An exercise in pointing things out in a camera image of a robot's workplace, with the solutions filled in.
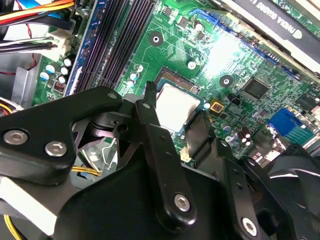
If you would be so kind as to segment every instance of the screw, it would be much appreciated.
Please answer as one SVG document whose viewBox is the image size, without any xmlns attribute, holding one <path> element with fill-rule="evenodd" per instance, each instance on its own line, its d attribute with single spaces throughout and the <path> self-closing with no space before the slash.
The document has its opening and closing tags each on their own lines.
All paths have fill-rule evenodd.
<svg viewBox="0 0 320 240">
<path fill-rule="evenodd" d="M 3 140 L 10 145 L 21 145 L 28 140 L 28 135 L 24 131 L 15 129 L 7 131 L 3 136 Z"/>
<path fill-rule="evenodd" d="M 223 146 L 228 147 L 228 143 L 226 143 L 225 141 L 221 140 L 220 142 Z"/>
<path fill-rule="evenodd" d="M 149 109 L 149 108 L 150 108 L 150 106 L 149 106 L 148 104 L 146 104 L 145 102 L 144 102 L 144 103 L 142 103 L 142 105 L 143 105 L 145 108 L 147 108 L 147 109 Z"/>
<path fill-rule="evenodd" d="M 52 157 L 62 157 L 67 153 L 67 146 L 61 141 L 51 141 L 44 148 L 45 152 Z"/>
<path fill-rule="evenodd" d="M 256 163 L 255 163 L 251 158 L 248 158 L 248 162 L 249 162 L 252 166 L 256 165 Z"/>
<path fill-rule="evenodd" d="M 112 99 L 116 99 L 117 98 L 117 96 L 115 94 L 113 94 L 112 92 L 109 92 L 107 95 Z"/>
<path fill-rule="evenodd" d="M 257 228 L 249 218 L 246 218 L 246 217 L 242 218 L 242 225 L 250 235 L 254 237 L 257 236 L 258 234 Z"/>
<path fill-rule="evenodd" d="M 174 196 L 174 203 L 182 212 L 188 212 L 190 210 L 190 202 L 182 194 L 177 194 Z"/>
</svg>

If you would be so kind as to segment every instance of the green circuit board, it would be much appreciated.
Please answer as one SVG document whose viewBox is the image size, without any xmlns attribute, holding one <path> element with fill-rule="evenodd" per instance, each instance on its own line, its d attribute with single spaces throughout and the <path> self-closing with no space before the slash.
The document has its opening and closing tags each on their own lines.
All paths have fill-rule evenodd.
<svg viewBox="0 0 320 240">
<path fill-rule="evenodd" d="M 165 13 L 167 8 L 171 9 L 170 16 Z M 314 97 L 318 95 L 313 91 L 309 84 L 310 79 L 307 77 L 302 77 L 299 81 L 294 79 L 221 27 L 214 26 L 196 14 L 190 15 L 194 9 L 209 10 L 210 8 L 212 8 L 211 5 L 206 1 L 159 1 L 127 72 L 116 88 L 117 92 L 122 96 L 127 93 L 143 96 L 146 82 L 155 80 L 162 67 L 166 67 L 200 86 L 201 91 L 198 96 L 207 102 L 212 98 L 223 102 L 223 119 L 218 114 L 208 112 L 216 135 L 223 139 L 236 138 L 237 132 L 243 126 L 248 127 L 252 133 L 263 129 L 268 120 L 285 106 L 301 111 L 294 102 L 303 93 L 309 93 Z M 291 13 L 294 16 L 297 15 L 297 11 L 291 11 Z M 183 27 L 179 24 L 181 18 L 188 20 L 187 26 Z M 306 22 L 302 17 L 297 18 L 305 22 L 304 25 L 314 33 L 319 32 L 319 28 L 310 21 Z M 202 40 L 197 38 L 199 33 L 193 28 L 195 21 L 200 21 L 204 26 L 202 32 L 205 37 Z M 234 25 L 223 15 L 220 21 L 230 28 Z M 161 33 L 163 36 L 164 41 L 160 46 L 151 44 L 150 36 L 154 32 Z M 196 62 L 195 69 L 188 69 L 187 64 L 190 60 Z M 128 87 L 130 74 L 139 68 L 141 72 L 136 84 Z M 225 75 L 232 76 L 234 80 L 228 88 L 220 85 L 220 78 Z M 258 101 L 241 94 L 245 84 L 252 78 L 260 79 L 269 86 L 266 94 Z M 240 96 L 241 104 L 230 103 L 227 99 L 229 93 Z M 224 123 L 231 127 L 231 132 L 223 131 Z M 173 135 L 177 152 L 187 144 L 181 135 L 183 132 Z M 237 157 L 245 155 L 251 148 L 239 141 L 229 143 Z"/>
</svg>

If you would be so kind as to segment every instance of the power connector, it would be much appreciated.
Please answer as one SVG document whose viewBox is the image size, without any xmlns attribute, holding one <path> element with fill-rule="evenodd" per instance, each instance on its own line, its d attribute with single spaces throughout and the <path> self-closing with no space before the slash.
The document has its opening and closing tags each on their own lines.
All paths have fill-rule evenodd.
<svg viewBox="0 0 320 240">
<path fill-rule="evenodd" d="M 52 37 L 54 40 L 58 40 L 59 42 L 54 43 L 54 45 L 57 45 L 55 48 L 45 49 L 38 52 L 43 56 L 57 62 L 61 55 L 65 55 L 68 51 L 70 51 L 72 35 L 67 33 L 65 30 L 59 29 L 48 32 L 46 37 Z"/>
<path fill-rule="evenodd" d="M 186 146 L 182 148 L 180 151 L 180 159 L 181 161 L 184 161 L 186 163 L 190 162 L 191 160 L 191 157 L 189 156 L 188 148 Z"/>
</svg>

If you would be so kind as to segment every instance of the small black chip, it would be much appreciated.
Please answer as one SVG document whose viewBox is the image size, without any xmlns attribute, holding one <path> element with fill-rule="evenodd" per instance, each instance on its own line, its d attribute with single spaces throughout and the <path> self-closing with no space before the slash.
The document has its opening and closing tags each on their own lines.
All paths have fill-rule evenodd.
<svg viewBox="0 0 320 240">
<path fill-rule="evenodd" d="M 181 17 L 180 21 L 178 23 L 181 27 L 186 28 L 189 24 L 188 19 L 186 19 L 185 17 Z"/>
<path fill-rule="evenodd" d="M 219 118 L 221 118 L 221 119 L 226 119 L 228 117 L 228 115 L 227 114 L 224 114 L 224 113 L 221 113 L 221 115 L 220 115 L 220 117 Z"/>
<path fill-rule="evenodd" d="M 260 117 L 265 117 L 267 114 L 268 114 L 268 111 L 267 111 L 267 110 L 264 110 L 264 109 L 262 109 L 262 110 L 259 112 L 259 116 L 260 116 Z"/>
<path fill-rule="evenodd" d="M 306 112 L 312 111 L 317 106 L 317 101 L 306 93 L 302 94 L 295 103 L 300 105 L 300 107 Z"/>
<path fill-rule="evenodd" d="M 202 32 L 200 32 L 199 34 L 198 34 L 198 40 L 202 40 L 202 39 L 204 39 L 204 37 L 205 37 L 205 35 L 202 33 Z"/>
<path fill-rule="evenodd" d="M 170 14 L 172 13 L 172 9 L 171 8 L 166 8 L 165 10 L 163 10 L 164 15 L 170 16 Z"/>
<path fill-rule="evenodd" d="M 256 78 L 252 78 L 243 88 L 243 94 L 250 99 L 260 100 L 266 92 L 269 90 L 269 87 L 263 82 Z"/>
<path fill-rule="evenodd" d="M 54 83 L 55 83 L 55 81 L 49 79 L 49 80 L 46 82 L 46 86 L 51 89 L 52 86 L 54 85 Z"/>
</svg>

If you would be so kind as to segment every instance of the capacitor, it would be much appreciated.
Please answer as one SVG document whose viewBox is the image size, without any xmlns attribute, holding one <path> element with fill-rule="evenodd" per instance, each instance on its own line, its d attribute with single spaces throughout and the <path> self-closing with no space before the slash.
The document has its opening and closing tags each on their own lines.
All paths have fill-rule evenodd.
<svg viewBox="0 0 320 240">
<path fill-rule="evenodd" d="M 136 84 L 136 81 L 131 79 L 126 82 L 126 86 L 128 88 L 132 88 L 135 84 Z"/>
<path fill-rule="evenodd" d="M 221 124 L 221 128 L 223 129 L 224 133 L 229 134 L 231 132 L 231 127 L 229 123 L 224 122 Z"/>
<path fill-rule="evenodd" d="M 246 139 L 251 137 L 250 131 L 246 126 L 244 126 L 241 130 Z"/>
<path fill-rule="evenodd" d="M 196 30 L 196 31 L 202 31 L 204 29 L 204 26 L 202 25 L 202 23 L 200 21 L 194 21 L 193 22 L 193 28 Z"/>
<path fill-rule="evenodd" d="M 237 133 L 238 138 L 241 140 L 242 143 L 245 143 L 247 139 L 245 138 L 245 135 L 242 133 L 242 131 Z"/>
<path fill-rule="evenodd" d="M 190 61 L 188 61 L 187 66 L 188 66 L 188 69 L 194 70 L 197 67 L 197 64 L 195 61 L 190 60 Z"/>
<path fill-rule="evenodd" d="M 66 66 L 61 67 L 60 72 L 64 76 L 67 76 L 70 73 L 69 69 Z"/>
<path fill-rule="evenodd" d="M 76 59 L 76 55 L 70 54 L 69 56 L 63 59 L 63 65 L 70 68 L 74 64 L 75 59 Z"/>
<path fill-rule="evenodd" d="M 56 71 L 59 70 L 59 65 L 55 62 L 51 62 L 50 64 L 45 66 L 45 70 L 50 74 L 54 74 Z"/>
<path fill-rule="evenodd" d="M 42 81 L 48 81 L 49 78 L 50 78 L 50 75 L 45 71 L 40 72 L 39 76 L 40 76 Z"/>
<path fill-rule="evenodd" d="M 63 76 L 63 75 L 58 76 L 58 82 L 61 84 L 65 84 L 67 82 L 66 76 Z"/>
<path fill-rule="evenodd" d="M 132 72 L 132 73 L 130 74 L 130 79 L 131 79 L 132 81 L 136 81 L 138 78 L 139 78 L 139 73 L 138 73 L 138 72 L 134 71 L 134 72 Z"/>
</svg>

